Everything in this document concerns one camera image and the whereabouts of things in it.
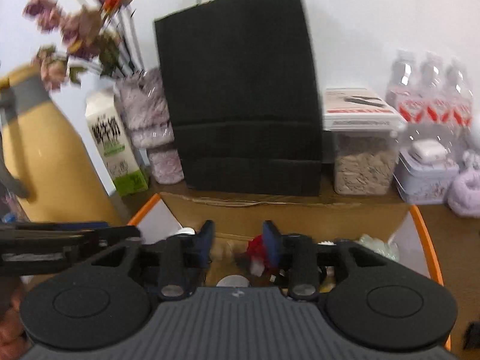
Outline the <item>milk carton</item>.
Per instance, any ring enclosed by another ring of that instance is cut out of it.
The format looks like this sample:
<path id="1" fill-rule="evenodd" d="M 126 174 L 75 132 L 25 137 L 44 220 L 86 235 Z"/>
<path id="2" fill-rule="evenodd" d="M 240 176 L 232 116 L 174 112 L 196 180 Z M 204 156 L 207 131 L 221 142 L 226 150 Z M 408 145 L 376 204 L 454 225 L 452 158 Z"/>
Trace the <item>milk carton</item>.
<path id="1" fill-rule="evenodd" d="M 89 131 L 120 197 L 148 190 L 148 179 L 130 145 L 113 89 L 91 93 L 85 104 Z"/>

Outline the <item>water bottle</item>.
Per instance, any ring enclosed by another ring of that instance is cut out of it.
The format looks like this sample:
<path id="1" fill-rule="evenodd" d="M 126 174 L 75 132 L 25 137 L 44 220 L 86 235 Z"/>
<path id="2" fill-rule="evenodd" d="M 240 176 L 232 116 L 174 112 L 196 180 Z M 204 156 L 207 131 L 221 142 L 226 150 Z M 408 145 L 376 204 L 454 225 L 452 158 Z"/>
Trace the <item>water bottle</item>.
<path id="1" fill-rule="evenodd" d="M 413 96 L 415 75 L 415 55 L 410 51 L 399 50 L 391 65 L 385 101 L 395 108 L 407 122 L 412 121 L 412 114 L 408 108 Z"/>
<path id="2" fill-rule="evenodd" d="M 445 105 L 439 99 L 442 83 L 443 60 L 440 56 L 428 52 L 420 66 L 420 80 L 417 84 L 417 94 L 422 100 L 424 116 L 422 122 L 426 124 L 440 124 L 442 122 Z"/>
<path id="3" fill-rule="evenodd" d="M 473 92 L 466 67 L 457 58 L 453 58 L 446 69 L 442 93 L 450 107 L 451 122 L 469 128 L 473 116 Z"/>

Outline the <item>black paper shopping bag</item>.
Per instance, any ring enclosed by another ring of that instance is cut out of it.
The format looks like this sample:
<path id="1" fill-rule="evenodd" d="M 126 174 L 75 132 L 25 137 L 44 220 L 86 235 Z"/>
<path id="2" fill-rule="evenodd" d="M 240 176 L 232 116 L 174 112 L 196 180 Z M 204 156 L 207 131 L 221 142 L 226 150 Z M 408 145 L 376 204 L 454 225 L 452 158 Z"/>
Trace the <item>black paper shopping bag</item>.
<path id="1" fill-rule="evenodd" d="M 154 29 L 187 186 L 316 196 L 322 120 L 303 0 L 213 0 Z"/>

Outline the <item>dried pink rose bouquet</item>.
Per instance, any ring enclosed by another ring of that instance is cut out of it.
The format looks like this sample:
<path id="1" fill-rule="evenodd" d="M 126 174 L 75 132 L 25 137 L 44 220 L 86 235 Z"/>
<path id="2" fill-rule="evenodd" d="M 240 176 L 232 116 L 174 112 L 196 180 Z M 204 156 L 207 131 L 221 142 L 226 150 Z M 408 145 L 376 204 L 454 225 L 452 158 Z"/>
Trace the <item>dried pink rose bouquet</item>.
<path id="1" fill-rule="evenodd" d="M 46 90 L 59 91 L 80 77 L 124 79 L 145 71 L 134 25 L 134 0 L 29 0 L 24 16 L 41 33 L 58 32 L 62 46 L 42 46 L 32 63 Z"/>

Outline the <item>bubble wrap packet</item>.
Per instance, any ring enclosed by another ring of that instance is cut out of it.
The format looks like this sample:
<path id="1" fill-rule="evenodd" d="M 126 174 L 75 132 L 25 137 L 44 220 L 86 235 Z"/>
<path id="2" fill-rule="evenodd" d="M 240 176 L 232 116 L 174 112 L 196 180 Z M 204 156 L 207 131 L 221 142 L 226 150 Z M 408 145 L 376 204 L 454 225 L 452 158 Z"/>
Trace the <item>bubble wrap packet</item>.
<path id="1" fill-rule="evenodd" d="M 356 242 L 385 258 L 389 258 L 397 263 L 400 262 L 399 247 L 394 242 L 384 242 L 367 234 L 363 234 Z"/>

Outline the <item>clear cereal container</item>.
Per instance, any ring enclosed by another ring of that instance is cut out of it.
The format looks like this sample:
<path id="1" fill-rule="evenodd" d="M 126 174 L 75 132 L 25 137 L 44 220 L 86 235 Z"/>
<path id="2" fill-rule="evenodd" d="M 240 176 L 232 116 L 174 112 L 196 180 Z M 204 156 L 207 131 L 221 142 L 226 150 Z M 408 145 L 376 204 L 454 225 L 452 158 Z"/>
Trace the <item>clear cereal container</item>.
<path id="1" fill-rule="evenodd" d="M 349 196 L 382 196 L 391 187 L 399 160 L 396 131 L 336 131 L 334 190 Z"/>

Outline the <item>red cardboard box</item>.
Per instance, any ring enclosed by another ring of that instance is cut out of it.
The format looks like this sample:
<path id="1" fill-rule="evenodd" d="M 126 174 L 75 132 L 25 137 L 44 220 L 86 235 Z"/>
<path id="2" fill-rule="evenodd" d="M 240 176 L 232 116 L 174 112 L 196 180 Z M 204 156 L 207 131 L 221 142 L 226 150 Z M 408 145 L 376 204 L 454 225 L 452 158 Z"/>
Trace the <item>red cardboard box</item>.
<path id="1" fill-rule="evenodd" d="M 332 191 L 319 197 L 281 197 L 231 193 L 187 193 L 150 189 L 123 199 L 132 224 L 154 234 L 155 221 L 165 210 L 184 227 L 199 228 L 207 219 L 216 222 L 214 262 L 207 276 L 210 285 L 238 274 L 233 252 L 243 251 L 270 219 L 285 233 L 303 233 L 316 241 L 356 239 L 363 234 L 393 241 L 400 261 L 441 284 L 443 274 L 434 244 L 418 207 L 404 203 L 397 192 L 383 196 L 348 197 Z"/>

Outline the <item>yellow thermos jug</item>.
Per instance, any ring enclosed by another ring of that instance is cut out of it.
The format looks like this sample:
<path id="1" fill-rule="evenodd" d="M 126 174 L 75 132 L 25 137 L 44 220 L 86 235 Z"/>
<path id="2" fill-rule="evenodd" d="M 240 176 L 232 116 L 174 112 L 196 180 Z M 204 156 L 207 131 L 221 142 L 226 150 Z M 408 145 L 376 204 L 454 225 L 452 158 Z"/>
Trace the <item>yellow thermos jug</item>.
<path id="1" fill-rule="evenodd" d="M 32 222 L 123 222 L 33 64 L 1 78 L 1 183 Z"/>

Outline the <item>red fabric rose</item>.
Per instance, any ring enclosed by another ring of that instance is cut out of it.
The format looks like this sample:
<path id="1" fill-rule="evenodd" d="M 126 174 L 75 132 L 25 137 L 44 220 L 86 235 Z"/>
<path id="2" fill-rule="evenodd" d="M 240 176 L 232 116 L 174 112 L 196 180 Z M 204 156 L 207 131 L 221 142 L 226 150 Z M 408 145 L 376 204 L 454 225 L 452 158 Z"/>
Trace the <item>red fabric rose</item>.
<path id="1" fill-rule="evenodd" d="M 261 277 L 278 273 L 278 269 L 269 262 L 262 235 L 256 236 L 247 243 L 246 254 L 250 261 L 249 271 L 253 276 Z"/>

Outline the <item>lilac fluffy scrunchie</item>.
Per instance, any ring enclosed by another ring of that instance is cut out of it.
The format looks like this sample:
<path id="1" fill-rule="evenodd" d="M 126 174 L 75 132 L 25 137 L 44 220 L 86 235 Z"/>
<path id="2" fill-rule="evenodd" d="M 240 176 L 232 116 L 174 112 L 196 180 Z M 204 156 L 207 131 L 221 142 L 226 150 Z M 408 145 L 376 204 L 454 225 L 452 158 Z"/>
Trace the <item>lilac fluffy scrunchie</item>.
<path id="1" fill-rule="evenodd" d="M 459 217 L 479 218 L 479 154 L 466 150 L 463 154 L 465 169 L 451 183 L 447 203 Z"/>

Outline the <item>decorated tin box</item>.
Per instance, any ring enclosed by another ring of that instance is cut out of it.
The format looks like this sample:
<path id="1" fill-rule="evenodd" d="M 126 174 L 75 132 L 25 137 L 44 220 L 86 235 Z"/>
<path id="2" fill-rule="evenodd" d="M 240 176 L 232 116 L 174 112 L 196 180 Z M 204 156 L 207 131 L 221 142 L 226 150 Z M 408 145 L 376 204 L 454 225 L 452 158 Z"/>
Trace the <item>decorated tin box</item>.
<path id="1" fill-rule="evenodd" d="M 409 205 L 439 205 L 445 203 L 459 169 L 459 165 L 450 158 L 433 164 L 419 163 L 407 149 L 402 148 L 394 170 L 394 185 Z"/>

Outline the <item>water bottle middle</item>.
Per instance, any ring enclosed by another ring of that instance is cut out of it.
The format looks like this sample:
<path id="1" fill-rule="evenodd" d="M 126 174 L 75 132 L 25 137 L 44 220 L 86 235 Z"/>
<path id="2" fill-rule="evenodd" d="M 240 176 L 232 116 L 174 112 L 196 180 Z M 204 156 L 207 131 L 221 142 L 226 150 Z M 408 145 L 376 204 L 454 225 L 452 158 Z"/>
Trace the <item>water bottle middle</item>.
<path id="1" fill-rule="evenodd" d="M 439 99 L 442 83 L 443 60 L 440 56 L 428 52 L 420 66 L 420 80 L 417 84 L 417 94 L 422 100 L 424 116 L 422 122 L 426 124 L 440 124 L 442 122 L 445 105 Z"/>

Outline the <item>water bottle left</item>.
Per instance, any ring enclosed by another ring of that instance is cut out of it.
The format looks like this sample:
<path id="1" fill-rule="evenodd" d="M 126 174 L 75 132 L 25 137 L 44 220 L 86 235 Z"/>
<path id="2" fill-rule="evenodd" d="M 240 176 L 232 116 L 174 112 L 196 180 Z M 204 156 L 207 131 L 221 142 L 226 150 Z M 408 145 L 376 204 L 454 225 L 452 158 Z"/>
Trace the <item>water bottle left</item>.
<path id="1" fill-rule="evenodd" d="M 413 96 L 415 75 L 415 55 L 410 51 L 399 50 L 391 65 L 385 101 L 395 108 L 407 122 L 412 121 L 412 114 L 408 108 Z"/>

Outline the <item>water bottle right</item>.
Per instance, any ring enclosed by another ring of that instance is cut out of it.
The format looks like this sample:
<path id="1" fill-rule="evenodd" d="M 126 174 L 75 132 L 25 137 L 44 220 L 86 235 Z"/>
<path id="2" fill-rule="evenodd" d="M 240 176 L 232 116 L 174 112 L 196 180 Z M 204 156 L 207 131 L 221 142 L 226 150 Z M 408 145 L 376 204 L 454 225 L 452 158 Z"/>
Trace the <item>water bottle right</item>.
<path id="1" fill-rule="evenodd" d="M 473 116 L 473 92 L 466 67 L 457 58 L 453 58 L 446 69 L 442 93 L 450 107 L 451 122 L 469 128 Z"/>

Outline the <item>small white bottle cap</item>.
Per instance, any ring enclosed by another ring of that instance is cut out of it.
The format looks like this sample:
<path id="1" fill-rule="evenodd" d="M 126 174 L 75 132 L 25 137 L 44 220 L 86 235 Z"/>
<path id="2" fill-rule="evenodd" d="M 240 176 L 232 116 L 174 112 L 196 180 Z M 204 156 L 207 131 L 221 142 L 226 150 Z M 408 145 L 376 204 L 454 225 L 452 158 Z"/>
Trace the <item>small white bottle cap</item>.
<path id="1" fill-rule="evenodd" d="M 250 281 L 243 275 L 227 275 L 216 284 L 222 288 L 248 288 Z"/>

